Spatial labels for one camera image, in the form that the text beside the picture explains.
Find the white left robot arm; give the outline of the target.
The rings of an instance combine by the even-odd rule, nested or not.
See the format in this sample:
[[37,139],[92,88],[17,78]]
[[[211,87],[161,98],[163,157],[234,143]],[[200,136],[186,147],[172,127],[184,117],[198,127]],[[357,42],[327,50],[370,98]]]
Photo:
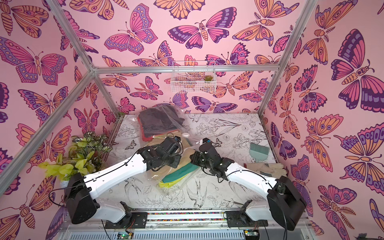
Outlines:
[[166,137],[162,143],[140,148],[128,159],[102,171],[71,176],[65,188],[65,204],[72,224],[97,219],[106,221],[114,228],[129,227],[133,220],[126,203],[108,203],[98,198],[111,187],[135,175],[157,172],[165,166],[177,168],[183,151],[180,137]]

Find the clear plastic vacuum bag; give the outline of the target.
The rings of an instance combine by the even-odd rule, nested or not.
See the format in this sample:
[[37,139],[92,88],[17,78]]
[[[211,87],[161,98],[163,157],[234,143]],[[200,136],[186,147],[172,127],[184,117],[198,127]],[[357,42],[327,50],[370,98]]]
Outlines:
[[223,161],[215,142],[192,133],[188,115],[168,104],[142,110],[138,117],[144,158],[150,180],[160,188],[171,188],[194,171],[221,178]]

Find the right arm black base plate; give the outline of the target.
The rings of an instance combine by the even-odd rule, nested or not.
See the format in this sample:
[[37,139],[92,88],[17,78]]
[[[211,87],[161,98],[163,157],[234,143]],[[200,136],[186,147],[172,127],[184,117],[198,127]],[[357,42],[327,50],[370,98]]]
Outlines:
[[253,228],[253,227],[268,227],[267,220],[254,221],[248,217],[245,212],[241,211],[226,211],[224,218],[227,221],[229,228]]

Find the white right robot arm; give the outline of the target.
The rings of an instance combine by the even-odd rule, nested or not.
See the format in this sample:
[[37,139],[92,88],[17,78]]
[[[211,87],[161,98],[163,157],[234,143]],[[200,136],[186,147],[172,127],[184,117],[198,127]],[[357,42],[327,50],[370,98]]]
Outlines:
[[268,177],[242,167],[232,159],[221,157],[211,142],[200,145],[190,160],[219,181],[237,183],[262,197],[264,204],[252,201],[245,204],[245,215],[254,222],[273,220],[286,231],[293,231],[306,210],[307,202],[289,178]]

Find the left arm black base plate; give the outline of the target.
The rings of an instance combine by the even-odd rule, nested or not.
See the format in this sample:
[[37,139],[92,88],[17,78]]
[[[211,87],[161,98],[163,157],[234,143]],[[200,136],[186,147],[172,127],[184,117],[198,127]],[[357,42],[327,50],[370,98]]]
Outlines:
[[145,229],[148,220],[148,212],[129,213],[119,222],[106,221],[106,229]]

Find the green trousers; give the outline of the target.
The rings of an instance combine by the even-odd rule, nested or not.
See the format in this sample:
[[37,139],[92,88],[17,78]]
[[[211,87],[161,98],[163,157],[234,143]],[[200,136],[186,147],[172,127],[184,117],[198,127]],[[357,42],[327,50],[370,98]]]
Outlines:
[[198,168],[199,168],[198,166],[193,165],[191,163],[188,163],[187,165],[176,170],[175,172],[165,176],[162,180],[162,183],[169,184],[169,183],[173,183],[175,181],[178,181],[178,180],[182,179],[183,177],[185,177],[186,175],[188,175],[189,173],[194,172]]

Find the beige trousers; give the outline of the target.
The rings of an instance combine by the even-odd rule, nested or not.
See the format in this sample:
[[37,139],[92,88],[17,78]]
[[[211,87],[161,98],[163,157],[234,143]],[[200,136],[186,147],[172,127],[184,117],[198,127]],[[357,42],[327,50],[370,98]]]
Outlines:
[[146,172],[146,178],[148,178],[148,180],[152,181],[153,183],[161,182],[165,176],[175,172],[176,170],[191,162],[190,155],[195,152],[195,150],[192,148],[193,143],[188,138],[184,138],[181,133],[175,132],[175,134],[176,136],[181,137],[181,143],[184,148],[184,153],[181,156],[181,160],[176,168],[172,168],[166,165],[157,172],[154,172],[153,170],[149,170],[148,172]]

